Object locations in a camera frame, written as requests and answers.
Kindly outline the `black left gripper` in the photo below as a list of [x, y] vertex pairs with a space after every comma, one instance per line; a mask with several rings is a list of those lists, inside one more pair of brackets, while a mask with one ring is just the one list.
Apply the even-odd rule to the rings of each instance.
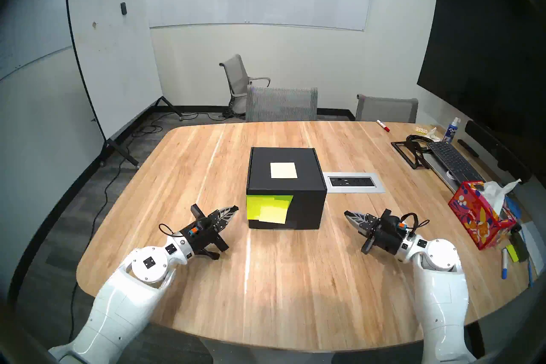
[[194, 255], [219, 256], [219, 253], [207, 250], [210, 244], [215, 245], [220, 252], [225, 252], [229, 248], [220, 232], [226, 228], [238, 210], [238, 206], [223, 207], [205, 216], [197, 204], [190, 207], [195, 220], [183, 228], [181, 233]]

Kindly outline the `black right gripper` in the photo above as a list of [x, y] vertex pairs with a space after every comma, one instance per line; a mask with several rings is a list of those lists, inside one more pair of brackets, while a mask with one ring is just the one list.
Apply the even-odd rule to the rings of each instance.
[[392, 255], [397, 254], [404, 240], [404, 223], [390, 210], [384, 210], [380, 217], [352, 211], [345, 211], [344, 216], [352, 227], [366, 237], [362, 253], [368, 254], [376, 246]]

